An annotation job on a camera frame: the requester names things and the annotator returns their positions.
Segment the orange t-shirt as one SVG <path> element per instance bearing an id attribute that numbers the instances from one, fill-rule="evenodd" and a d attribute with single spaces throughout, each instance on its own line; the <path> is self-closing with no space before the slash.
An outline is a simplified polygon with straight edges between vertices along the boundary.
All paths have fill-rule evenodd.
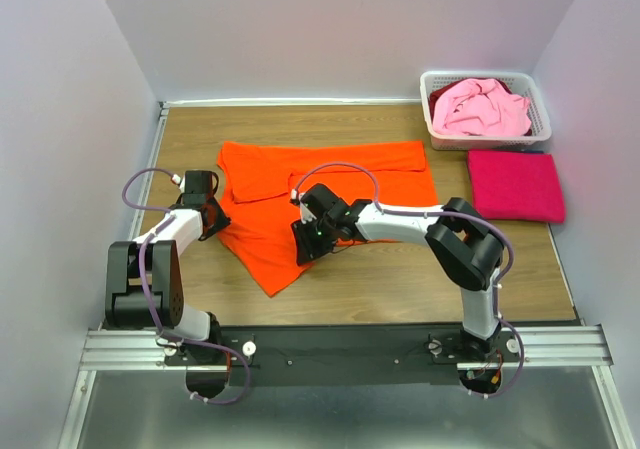
<path id="1" fill-rule="evenodd" d="M 225 142 L 218 156 L 225 175 L 220 205 L 230 218 L 221 242 L 268 296 L 293 283 L 307 264 L 297 258 L 292 225 L 307 206 L 322 217 L 334 205 L 396 206 L 438 202 L 419 141 L 296 148 Z"/>

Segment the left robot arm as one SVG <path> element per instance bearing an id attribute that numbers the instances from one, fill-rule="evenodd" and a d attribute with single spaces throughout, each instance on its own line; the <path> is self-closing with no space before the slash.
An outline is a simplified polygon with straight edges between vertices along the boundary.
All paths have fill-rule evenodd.
<path id="1" fill-rule="evenodd" d="M 137 178 L 153 172 L 168 176 L 180 194 L 169 207 L 136 204 L 128 196 Z M 107 255 L 105 323 L 110 329 L 153 329 L 164 349 L 183 352 L 200 364 L 230 363 L 216 316 L 185 301 L 180 256 L 194 242 L 226 229 L 231 219 L 216 199 L 219 176 L 210 170 L 179 175 L 145 168 L 125 183 L 121 197 L 134 209 L 163 214 L 147 232 L 110 245 Z"/>

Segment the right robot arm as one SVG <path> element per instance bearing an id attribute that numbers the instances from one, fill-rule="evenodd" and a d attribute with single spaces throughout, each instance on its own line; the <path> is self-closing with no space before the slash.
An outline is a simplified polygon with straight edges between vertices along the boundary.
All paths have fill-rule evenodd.
<path id="1" fill-rule="evenodd" d="M 511 269 L 514 249 L 503 232 L 464 199 L 424 208 L 357 199 L 349 204 L 323 184 L 291 191 L 300 218 L 291 224 L 300 266 L 329 253 L 337 243 L 392 241 L 427 246 L 450 281 L 460 288 L 462 329 L 456 351 L 474 361 L 496 349 L 502 328 L 500 281 Z"/>

